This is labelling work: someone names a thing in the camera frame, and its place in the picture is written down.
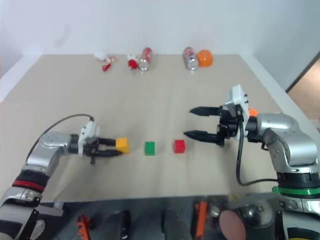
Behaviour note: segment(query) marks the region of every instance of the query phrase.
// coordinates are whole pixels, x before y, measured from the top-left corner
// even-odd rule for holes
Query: black cable
[[[53,125],[51,125],[50,127],[48,127],[39,137],[38,139],[35,141],[35,143],[33,144],[33,146],[31,147],[26,159],[29,158],[30,154],[32,153],[32,151],[35,149],[37,143],[39,142],[39,139],[40,137],[43,135],[43,134],[46,134],[50,129],[52,129],[53,127],[55,127],[56,125],[58,125],[59,123],[67,120],[67,119],[71,119],[71,118],[74,118],[74,117],[89,117],[90,118],[90,121],[95,121],[94,117],[89,115],[89,114],[84,114],[84,113],[80,113],[80,114],[74,114],[74,115],[70,115],[70,116],[67,116],[67,117],[64,117],[62,119],[60,119],[59,121],[57,121],[56,123],[54,123]]]
[[[238,120],[238,127],[239,127],[239,130],[240,130],[238,155],[237,155],[237,158],[236,158],[236,180],[237,180],[238,184],[241,185],[241,186],[249,186],[249,185],[257,184],[257,183],[261,183],[261,182],[278,182],[276,179],[272,179],[272,178],[262,178],[262,179],[258,179],[258,180],[254,180],[254,181],[249,181],[249,182],[246,182],[246,183],[243,183],[241,181],[241,179],[240,179],[240,167],[241,167],[242,149],[244,147],[244,138],[245,138],[244,124],[243,124],[243,121],[241,119]]]

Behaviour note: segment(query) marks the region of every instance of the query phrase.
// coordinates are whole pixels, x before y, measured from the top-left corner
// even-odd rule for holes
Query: red ring
[[[44,186],[36,184],[36,183],[34,183],[32,181],[15,180],[14,183],[12,184],[12,186],[13,185],[31,187],[31,188],[37,189],[37,190],[39,190],[41,192],[43,192],[45,190]]]

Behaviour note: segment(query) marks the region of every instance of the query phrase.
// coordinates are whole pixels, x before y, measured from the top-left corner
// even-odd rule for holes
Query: red and white toy
[[[132,69],[138,68],[139,55],[130,53],[126,57],[128,59],[129,72],[132,73],[131,72]]]
[[[108,56],[105,52],[102,52],[102,51],[97,51],[94,54],[94,57],[95,57],[95,59],[106,63],[106,65],[102,66],[102,71],[104,71],[104,72],[106,72],[111,67],[111,64],[119,61],[119,59],[117,57]]]

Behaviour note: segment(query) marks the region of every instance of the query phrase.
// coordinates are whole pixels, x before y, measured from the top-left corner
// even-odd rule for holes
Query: pink disc
[[[246,228],[240,217],[233,211],[224,210],[219,217],[222,234],[228,240],[245,240]]]

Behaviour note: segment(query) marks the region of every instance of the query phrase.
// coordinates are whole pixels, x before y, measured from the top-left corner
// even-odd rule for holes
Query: red can
[[[140,70],[146,71],[149,69],[151,58],[152,58],[152,50],[150,47],[146,47],[145,49],[143,49],[143,52],[139,59],[138,65]]]
[[[182,55],[187,69],[195,70],[198,67],[199,63],[192,47],[186,47]]]

